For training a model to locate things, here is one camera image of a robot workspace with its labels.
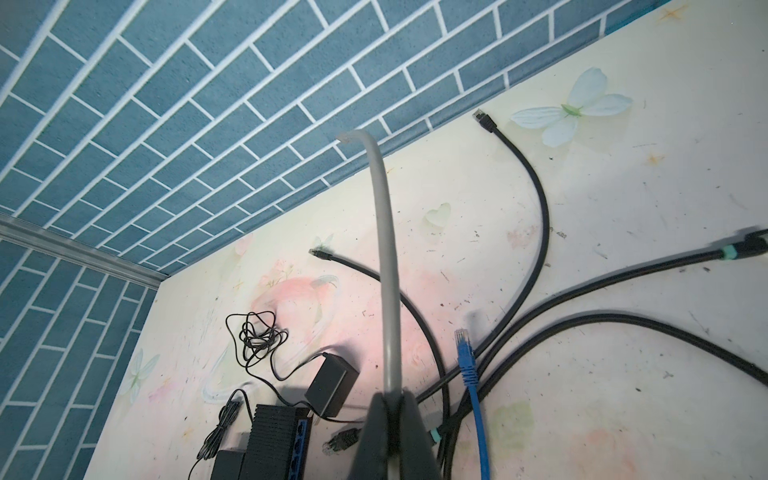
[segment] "black power adapter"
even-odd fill
[[[360,373],[338,355],[323,356],[326,359],[304,398],[320,416],[332,418],[339,414]]]

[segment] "thin black wire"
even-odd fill
[[[190,474],[187,475],[187,480],[190,480],[190,478],[192,478],[192,471],[194,470],[195,467],[197,467],[197,464],[200,463],[200,460],[202,460],[202,458],[198,458],[197,461],[194,463],[194,465],[192,465],[192,468],[190,468]]]
[[[741,357],[734,355],[733,353],[725,350],[724,348],[715,345],[705,339],[695,336],[693,333],[686,332],[685,330],[678,329],[672,325],[658,322],[653,319],[648,319],[642,316],[631,315],[626,313],[588,313],[575,318],[563,320],[548,328],[537,333],[530,339],[526,340],[520,345],[514,352],[512,352],[502,363],[491,373],[488,379],[478,390],[478,397],[483,400],[491,392],[494,386],[502,379],[504,374],[509,371],[526,353],[533,350],[536,346],[540,345],[547,339],[557,335],[568,329],[577,328],[583,325],[589,325],[591,323],[624,323],[627,325],[641,326],[647,329],[654,330],[656,332],[664,333],[672,336],[678,340],[682,340],[690,345],[696,346],[702,349],[704,352],[711,353],[729,365],[736,367],[747,375],[751,376],[764,386],[768,387],[768,372],[765,372],[754,363],[748,362]],[[452,415],[448,425],[444,425],[443,428],[450,429],[452,432],[457,432],[458,427],[461,425],[461,421],[472,411],[472,404],[469,402],[462,402],[459,404],[456,413]],[[449,441],[446,446],[445,453],[445,467],[443,469],[443,480],[451,480],[453,455],[456,448],[456,435],[450,435]]]
[[[272,316],[272,323],[269,324],[264,321],[263,318],[261,318],[262,315],[269,313]],[[272,391],[274,392],[275,396],[277,396],[277,399],[280,400],[285,406],[289,407],[295,407],[298,405],[303,405],[310,409],[312,413],[320,417],[321,419],[327,421],[327,422],[333,422],[333,423],[362,423],[360,420],[335,420],[335,419],[329,419],[328,417],[325,417],[323,415],[320,415],[319,412],[317,412],[314,407],[312,407],[308,402],[305,402],[304,400],[300,400],[298,402],[288,402],[283,398],[282,395],[280,395],[280,392],[277,391],[274,385],[267,381],[266,379],[254,375],[249,371],[250,368],[255,366],[257,363],[261,362],[267,356],[270,357],[270,367],[272,369],[272,374],[275,375],[275,378],[277,378],[280,381],[283,381],[284,379],[287,379],[290,377],[295,371],[297,371],[300,367],[305,366],[308,362],[311,362],[312,360],[316,359],[319,356],[322,356],[324,353],[317,353],[310,358],[304,360],[301,362],[295,369],[291,371],[287,376],[280,377],[274,367],[273,357],[275,350],[277,347],[282,345],[283,343],[288,340],[288,331],[287,330],[280,330],[276,326],[277,317],[275,315],[275,312],[270,312],[269,310],[264,312],[249,312],[249,313],[231,313],[230,315],[227,315],[227,318],[224,319],[224,324],[227,326],[227,331],[230,333],[230,336],[232,337],[232,341],[235,344],[235,352],[237,351],[237,339],[235,338],[234,333],[232,332],[232,329],[230,328],[229,320],[233,316],[244,316],[246,317],[243,321],[243,324],[240,326],[240,332],[238,334],[240,341],[243,342],[243,350],[242,350],[242,358],[243,362],[240,361],[240,357],[236,354],[235,360],[237,361],[237,364],[243,367],[245,369],[245,372],[252,376],[253,378],[260,380],[263,382],[266,386],[270,387]],[[250,322],[250,317],[255,316],[265,327],[265,330],[263,332],[257,332],[256,327],[252,322]]]
[[[238,392],[243,394],[246,410],[248,411],[248,418],[251,422],[253,422],[253,413],[250,409],[248,395],[243,389],[235,389],[230,395],[230,398],[227,400],[227,403],[221,407],[221,410],[219,410],[219,422],[217,423],[216,427],[211,433],[208,434],[205,440],[203,440],[203,446],[200,448],[200,451],[197,452],[197,461],[194,463],[194,465],[192,465],[192,468],[190,468],[190,473],[187,475],[187,480],[192,477],[192,471],[197,466],[197,464],[200,463],[200,460],[208,460],[213,458],[219,452],[219,447],[221,446],[221,441],[224,438],[224,433],[227,431],[230,425],[234,423],[235,419],[237,418],[237,413],[240,411],[240,403],[232,401],[232,398],[234,398],[235,394]]]
[[[327,254],[328,260],[341,263],[342,265],[348,266],[353,270],[357,270],[363,275],[370,276],[374,280],[381,281],[381,278],[379,277],[379,274],[377,272],[374,272],[373,270],[363,265],[360,265],[359,263],[355,263],[351,260],[348,260],[346,258],[337,257],[332,253],[327,253],[327,252],[325,253]],[[408,298],[403,292],[400,292],[400,301],[402,302],[402,305],[411,313],[411,315],[413,316],[413,319],[416,321],[416,323],[419,325],[419,328],[422,330],[422,333],[424,333],[424,337],[426,338],[427,343],[429,344],[429,349],[432,351],[432,357],[435,359],[435,365],[437,366],[437,373],[439,378],[445,377],[445,360],[442,358],[440,347],[437,343],[437,340],[435,339],[434,334],[432,334],[432,331],[430,330],[429,325],[427,324],[422,314],[419,312],[419,309],[416,308],[416,305],[414,305],[413,302],[410,300],[410,298]],[[451,397],[450,397],[448,386],[446,384],[442,385],[442,412],[443,412],[443,419],[447,419],[451,415]]]
[[[533,183],[534,189],[536,190],[536,195],[538,197],[539,208],[541,209],[541,240],[539,242],[538,255],[536,256],[536,261],[534,262],[530,277],[528,280],[526,280],[525,285],[520,291],[520,294],[515,299],[515,302],[512,304],[512,306],[509,307],[509,310],[507,310],[507,312],[504,314],[501,321],[499,321],[499,323],[493,328],[488,336],[486,336],[475,349],[475,357],[478,358],[502,334],[504,329],[511,322],[512,318],[520,310],[523,302],[528,298],[528,295],[531,293],[531,290],[533,290],[533,287],[536,284],[539,275],[541,274],[541,269],[544,268],[547,257],[547,250],[549,248],[549,206],[547,203],[547,195],[544,192],[544,186],[541,184],[541,180],[536,174],[536,170],[534,170],[531,162],[528,161],[520,149],[517,148],[517,146],[513,144],[495,126],[492,128],[492,133],[496,135],[496,137],[498,137],[502,143],[517,157],[522,166],[525,168],[525,171],[528,173],[528,176],[531,178],[531,182]],[[426,391],[424,391],[424,393],[417,396],[416,401],[421,403],[428,397],[434,395],[435,392],[441,389],[443,385],[453,380],[458,375],[458,372],[458,366],[453,367],[438,382],[431,385],[429,388],[427,388]]]

